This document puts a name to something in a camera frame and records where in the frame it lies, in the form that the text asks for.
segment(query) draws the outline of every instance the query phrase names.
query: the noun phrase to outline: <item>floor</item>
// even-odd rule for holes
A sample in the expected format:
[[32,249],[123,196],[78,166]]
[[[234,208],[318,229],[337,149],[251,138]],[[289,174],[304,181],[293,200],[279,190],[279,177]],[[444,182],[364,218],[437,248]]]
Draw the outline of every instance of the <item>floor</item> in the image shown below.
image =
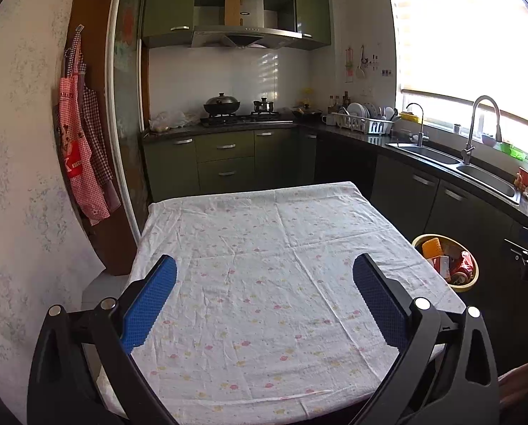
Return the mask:
[[120,297],[128,281],[129,275],[113,277],[105,272],[97,276],[83,291],[81,297],[81,310],[95,308],[97,304],[107,297]]

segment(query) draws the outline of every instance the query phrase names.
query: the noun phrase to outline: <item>floral tablecloth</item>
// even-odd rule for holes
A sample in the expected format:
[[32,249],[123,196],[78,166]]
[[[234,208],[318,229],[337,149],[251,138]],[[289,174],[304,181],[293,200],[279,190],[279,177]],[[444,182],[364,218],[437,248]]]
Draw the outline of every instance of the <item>floral tablecloth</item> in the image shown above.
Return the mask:
[[[350,182],[152,204],[130,282],[161,254],[178,280],[132,356],[181,424],[290,423],[362,400],[397,350],[353,283],[361,253],[410,295],[464,309]],[[103,372],[99,387],[122,413]]]

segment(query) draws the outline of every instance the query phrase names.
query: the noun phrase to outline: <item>red checkered apron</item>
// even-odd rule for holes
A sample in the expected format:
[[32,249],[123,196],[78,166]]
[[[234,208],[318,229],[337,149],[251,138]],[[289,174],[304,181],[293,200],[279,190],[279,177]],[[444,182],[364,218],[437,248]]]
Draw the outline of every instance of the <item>red checkered apron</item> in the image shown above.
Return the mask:
[[59,123],[62,152],[73,196],[92,225],[110,216],[101,187],[90,164],[91,151],[83,133],[79,109],[79,62],[81,33],[78,30],[71,44],[73,69],[59,80]]

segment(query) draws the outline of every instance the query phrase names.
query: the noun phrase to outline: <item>window blind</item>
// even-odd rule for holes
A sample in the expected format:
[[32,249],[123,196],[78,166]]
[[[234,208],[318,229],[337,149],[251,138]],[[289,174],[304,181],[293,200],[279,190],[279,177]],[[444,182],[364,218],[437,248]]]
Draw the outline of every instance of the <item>window blind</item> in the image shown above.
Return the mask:
[[492,96],[528,121],[528,8],[523,0],[393,0],[402,90]]

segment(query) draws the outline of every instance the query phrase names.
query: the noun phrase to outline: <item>plastic bag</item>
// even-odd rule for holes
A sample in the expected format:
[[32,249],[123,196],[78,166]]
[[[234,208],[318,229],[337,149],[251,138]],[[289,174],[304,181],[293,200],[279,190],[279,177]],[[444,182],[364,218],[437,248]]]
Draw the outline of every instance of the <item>plastic bag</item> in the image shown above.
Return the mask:
[[164,132],[171,128],[182,126],[191,126],[199,123],[199,117],[191,114],[185,114],[181,110],[175,112],[160,112],[150,120],[150,130],[153,132]]

